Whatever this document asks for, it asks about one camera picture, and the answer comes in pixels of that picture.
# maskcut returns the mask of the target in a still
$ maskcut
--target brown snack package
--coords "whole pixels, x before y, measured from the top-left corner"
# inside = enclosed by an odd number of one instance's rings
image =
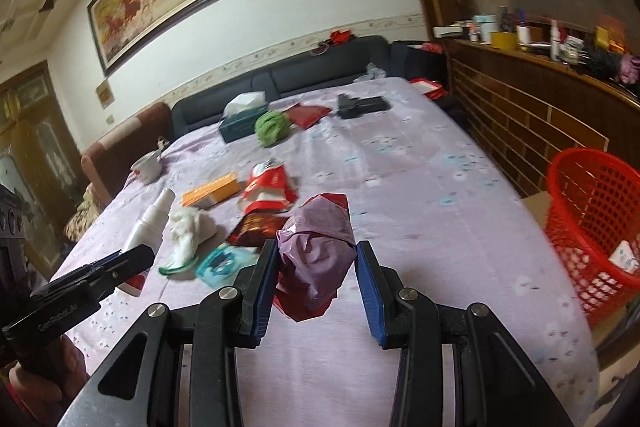
[[[287,219],[266,212],[252,212],[240,220],[226,241],[236,247],[262,248],[267,239],[276,239],[276,232],[284,227]]]

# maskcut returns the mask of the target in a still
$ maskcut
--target blue plastic wrapper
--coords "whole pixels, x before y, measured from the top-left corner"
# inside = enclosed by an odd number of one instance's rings
[[[231,286],[238,272],[258,261],[257,248],[233,247],[222,243],[196,268],[196,276],[214,290]]]

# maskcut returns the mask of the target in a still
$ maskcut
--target crumpled green towel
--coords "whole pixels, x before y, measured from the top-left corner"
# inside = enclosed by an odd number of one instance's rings
[[[255,134],[263,147],[268,147],[289,136],[289,117],[283,112],[267,111],[255,121]]]

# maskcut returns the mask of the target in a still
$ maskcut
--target pink tablecloth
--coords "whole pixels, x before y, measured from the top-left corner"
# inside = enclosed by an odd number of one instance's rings
[[[486,302],[581,425],[597,393],[590,330],[516,192],[463,131],[402,79],[318,90],[273,106],[335,107],[340,92],[383,95],[392,109],[355,120],[328,116],[269,149],[255,136],[225,144],[215,125],[194,131],[166,150],[156,183],[129,179],[59,273],[116,251],[163,187],[180,195],[230,171],[246,179],[254,164],[273,156],[297,179],[298,204],[320,192],[346,193],[356,240],[368,239],[380,264],[393,267],[405,285],[446,305]],[[201,245],[201,255],[238,222],[236,203],[211,209],[223,231]],[[172,251],[166,230],[164,237],[156,264]],[[175,309],[210,291],[193,275],[167,279],[154,269],[141,297],[116,291],[70,336],[93,371],[149,304]],[[237,357],[248,427],[388,425],[398,352],[382,351],[370,336],[353,267],[325,316],[296,324],[273,311],[262,345],[238,349]],[[452,425],[450,371],[446,377],[444,425]]]

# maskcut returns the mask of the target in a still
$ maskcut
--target red laundry basket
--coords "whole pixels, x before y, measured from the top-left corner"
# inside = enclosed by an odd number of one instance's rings
[[[640,174],[610,154],[567,149],[549,166],[547,186],[546,235],[596,325],[640,291],[640,269],[632,275],[609,261],[623,239],[640,261]]]

